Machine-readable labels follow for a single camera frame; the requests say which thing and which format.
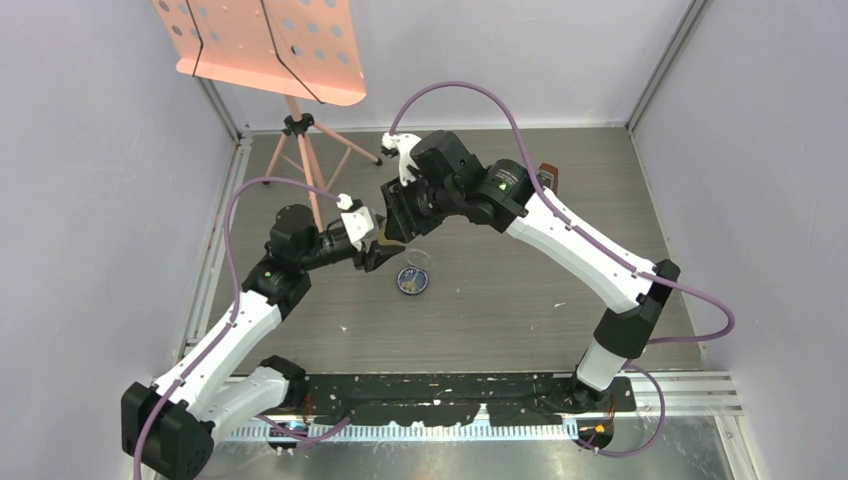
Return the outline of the blue round pill box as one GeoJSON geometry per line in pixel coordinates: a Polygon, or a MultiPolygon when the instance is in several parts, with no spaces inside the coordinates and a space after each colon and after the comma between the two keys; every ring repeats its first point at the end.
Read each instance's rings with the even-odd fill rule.
{"type": "Polygon", "coordinates": [[[434,266],[434,260],[423,250],[415,248],[405,251],[405,259],[407,265],[398,272],[397,287],[404,295],[420,295],[429,286],[429,271],[434,266]]]}

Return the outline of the clear pill bottle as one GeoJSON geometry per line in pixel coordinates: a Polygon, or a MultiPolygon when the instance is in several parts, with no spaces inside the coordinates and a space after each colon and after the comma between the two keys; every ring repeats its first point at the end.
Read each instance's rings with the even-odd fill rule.
{"type": "Polygon", "coordinates": [[[386,236],[386,225],[381,224],[378,230],[377,242],[381,245],[391,245],[393,240],[386,236]]]}

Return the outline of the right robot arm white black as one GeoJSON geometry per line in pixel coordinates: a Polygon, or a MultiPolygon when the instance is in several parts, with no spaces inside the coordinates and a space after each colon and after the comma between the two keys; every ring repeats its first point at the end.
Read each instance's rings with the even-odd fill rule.
{"type": "Polygon", "coordinates": [[[399,170],[381,188],[387,239],[408,244],[461,216],[537,249],[600,297],[607,309],[570,392],[584,410],[605,403],[614,377],[647,346],[671,293],[665,283],[679,268],[669,260],[654,264],[601,234],[528,167],[510,159],[483,165],[453,132],[386,133],[381,151],[397,158],[399,170]]]}

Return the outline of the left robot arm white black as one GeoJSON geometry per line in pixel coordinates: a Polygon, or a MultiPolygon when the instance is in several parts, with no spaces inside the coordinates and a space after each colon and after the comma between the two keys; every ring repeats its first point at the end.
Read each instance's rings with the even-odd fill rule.
{"type": "Polygon", "coordinates": [[[289,360],[271,356],[246,379],[225,382],[305,297],[311,271],[343,261],[373,271],[402,252],[404,234],[393,211],[380,215],[358,201],[342,203],[337,222],[325,230],[309,207],[282,208],[264,255],[224,316],[151,385],[134,383],[124,392],[122,449],[134,474],[148,467],[168,479],[194,479],[217,444],[251,418],[275,407],[298,412],[307,398],[306,373],[289,360]]]}

